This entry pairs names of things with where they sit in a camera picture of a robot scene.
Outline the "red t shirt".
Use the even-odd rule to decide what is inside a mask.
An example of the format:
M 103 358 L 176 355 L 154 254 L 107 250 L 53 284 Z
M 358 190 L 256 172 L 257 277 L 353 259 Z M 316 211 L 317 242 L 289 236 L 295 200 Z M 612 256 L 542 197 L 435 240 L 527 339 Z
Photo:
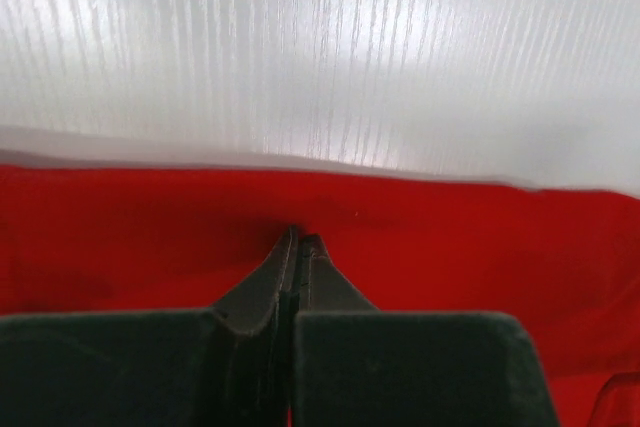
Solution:
M 639 202 L 607 191 L 308 172 L 1 170 L 5 314 L 196 307 L 290 225 L 390 310 L 493 310 L 539 350 L 565 426 L 635 426 Z

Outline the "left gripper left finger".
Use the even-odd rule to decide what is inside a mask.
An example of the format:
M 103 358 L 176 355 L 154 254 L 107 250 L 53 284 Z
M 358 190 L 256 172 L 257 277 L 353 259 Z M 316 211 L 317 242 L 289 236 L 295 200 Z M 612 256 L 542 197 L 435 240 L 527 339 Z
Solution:
M 200 308 L 1 321 L 5 426 L 283 426 L 299 237 Z

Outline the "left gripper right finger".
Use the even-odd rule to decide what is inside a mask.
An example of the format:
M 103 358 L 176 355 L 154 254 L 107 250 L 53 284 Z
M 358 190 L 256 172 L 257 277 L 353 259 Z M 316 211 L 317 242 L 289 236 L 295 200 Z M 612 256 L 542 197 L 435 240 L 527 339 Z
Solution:
M 555 426 L 534 344 L 499 312 L 386 312 L 300 244 L 296 426 Z

